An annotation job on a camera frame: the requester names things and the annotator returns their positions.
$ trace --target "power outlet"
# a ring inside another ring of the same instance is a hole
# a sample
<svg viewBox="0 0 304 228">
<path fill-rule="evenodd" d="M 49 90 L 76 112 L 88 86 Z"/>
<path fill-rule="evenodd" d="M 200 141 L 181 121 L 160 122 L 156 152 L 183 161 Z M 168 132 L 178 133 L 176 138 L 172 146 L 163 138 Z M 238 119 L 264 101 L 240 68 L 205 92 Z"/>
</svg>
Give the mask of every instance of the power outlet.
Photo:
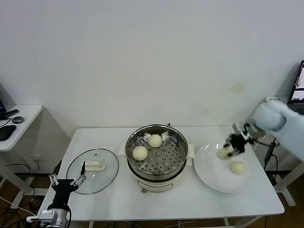
<svg viewBox="0 0 304 228">
<path fill-rule="evenodd" d="M 41 162 L 42 161 L 42 157 L 40 155 L 32 155 L 32 159 L 35 162 Z"/>
</svg>

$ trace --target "glass lid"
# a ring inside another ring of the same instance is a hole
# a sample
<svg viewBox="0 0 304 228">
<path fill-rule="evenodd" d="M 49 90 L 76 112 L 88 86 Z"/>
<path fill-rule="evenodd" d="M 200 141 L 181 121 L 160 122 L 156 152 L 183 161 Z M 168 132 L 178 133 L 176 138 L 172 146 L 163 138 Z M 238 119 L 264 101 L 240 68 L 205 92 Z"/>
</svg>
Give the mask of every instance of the glass lid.
<svg viewBox="0 0 304 228">
<path fill-rule="evenodd" d="M 119 163 L 115 154 L 106 149 L 91 149 L 72 161 L 66 178 L 77 178 L 84 162 L 86 180 L 76 190 L 79 194 L 89 195 L 105 189 L 118 173 Z"/>
</svg>

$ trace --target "white robotic arm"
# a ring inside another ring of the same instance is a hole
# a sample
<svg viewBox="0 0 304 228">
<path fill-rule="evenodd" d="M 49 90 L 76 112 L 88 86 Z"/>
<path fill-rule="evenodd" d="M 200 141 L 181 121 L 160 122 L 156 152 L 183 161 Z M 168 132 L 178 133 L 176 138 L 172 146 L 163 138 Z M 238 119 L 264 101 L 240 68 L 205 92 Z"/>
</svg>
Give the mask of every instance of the white robotic arm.
<svg viewBox="0 0 304 228">
<path fill-rule="evenodd" d="M 260 104 L 251 121 L 231 134 L 224 145 L 227 156 L 235 156 L 245 151 L 246 143 L 253 144 L 252 133 L 268 133 L 277 138 L 290 153 L 304 161 L 304 116 L 289 109 L 280 101 Z"/>
<path fill-rule="evenodd" d="M 304 116 L 279 101 L 262 103 L 253 116 L 255 126 L 277 138 L 290 153 L 304 161 Z"/>
</svg>

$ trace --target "wooden floor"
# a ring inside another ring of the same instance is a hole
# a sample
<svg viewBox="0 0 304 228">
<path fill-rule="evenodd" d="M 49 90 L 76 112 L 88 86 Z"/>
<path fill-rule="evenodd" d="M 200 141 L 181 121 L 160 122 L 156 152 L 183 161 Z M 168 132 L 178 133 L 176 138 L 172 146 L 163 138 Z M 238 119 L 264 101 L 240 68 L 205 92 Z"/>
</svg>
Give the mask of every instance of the wooden floor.
<svg viewBox="0 0 304 228">
<path fill-rule="evenodd" d="M 36 177 L 33 181 L 33 187 L 36 188 L 46 188 L 49 186 L 49 179 L 47 177 Z M 294 183 L 289 186 L 289 191 L 292 194 L 296 206 L 289 207 L 285 203 L 283 197 L 279 194 L 279 197 L 285 207 L 285 213 L 282 215 L 277 216 L 268 216 L 265 220 L 265 217 L 259 219 L 255 223 L 248 226 L 248 228 L 264 228 L 265 221 L 266 221 L 266 228 L 304 228 L 304 178 L 300 177 Z M 5 198 L 6 200 L 12 202 L 14 196 L 17 194 L 18 189 L 13 186 L 11 183 L 7 182 L 5 185 L 0 189 L 0 196 Z M 31 196 L 25 196 L 21 204 L 25 204 L 30 202 Z M 9 206 L 8 203 L 0 199 L 0 207 L 6 209 Z M 0 226 L 3 225 L 4 222 L 4 209 L 0 208 Z M 24 209 L 30 210 L 29 204 L 23 207 Z M 18 210 L 9 210 L 10 212 L 17 212 L 20 214 L 20 217 L 25 217 L 29 215 L 27 212 Z M 9 224 L 10 222 L 15 221 L 18 219 L 16 214 L 7 214 L 6 219 L 10 216 L 12 217 L 5 223 Z M 229 219 L 230 225 L 234 225 L 237 222 L 238 218 Z M 142 228 L 166 228 L 167 226 L 171 226 L 171 228 L 177 228 L 176 225 L 178 221 L 136 221 L 135 225 L 131 223 L 124 223 L 124 222 L 108 222 L 105 225 L 105 222 L 95 222 L 94 228 L 133 228 L 133 227 L 142 227 Z M 79 224 L 84 227 L 88 228 L 89 222 L 79 222 Z M 224 221 L 222 219 L 205 219 L 205 220 L 196 220 L 191 223 L 183 224 L 185 227 L 212 227 L 212 226 L 223 226 Z M 6 226 L 5 228 L 17 228 L 17 225 L 14 224 L 13 226 Z"/>
</svg>

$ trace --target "stainless steel pot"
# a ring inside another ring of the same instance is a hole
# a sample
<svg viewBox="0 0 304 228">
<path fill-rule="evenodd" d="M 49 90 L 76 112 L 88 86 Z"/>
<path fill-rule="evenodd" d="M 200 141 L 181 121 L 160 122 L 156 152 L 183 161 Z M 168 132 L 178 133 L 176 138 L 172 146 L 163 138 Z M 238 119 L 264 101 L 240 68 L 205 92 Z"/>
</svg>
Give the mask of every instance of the stainless steel pot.
<svg viewBox="0 0 304 228">
<path fill-rule="evenodd" d="M 158 148 L 150 147 L 148 139 L 152 134 L 162 138 Z M 133 158 L 136 146 L 144 146 L 148 157 L 143 161 Z M 135 131 L 128 139 L 125 147 L 128 164 L 131 171 L 138 177 L 151 182 L 168 181 L 184 169 L 188 154 L 188 144 L 185 137 L 172 127 L 153 124 Z"/>
</svg>

